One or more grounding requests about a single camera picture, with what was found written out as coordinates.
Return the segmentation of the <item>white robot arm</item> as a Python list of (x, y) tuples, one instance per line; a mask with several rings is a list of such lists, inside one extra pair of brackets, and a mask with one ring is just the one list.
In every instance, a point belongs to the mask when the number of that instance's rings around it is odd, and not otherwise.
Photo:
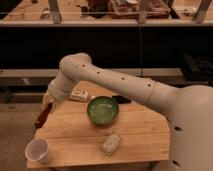
[(213, 87), (170, 86), (92, 64), (86, 53), (63, 57), (47, 94), (65, 101), (81, 81), (88, 81), (160, 113), (170, 128), (166, 171), (213, 171)]

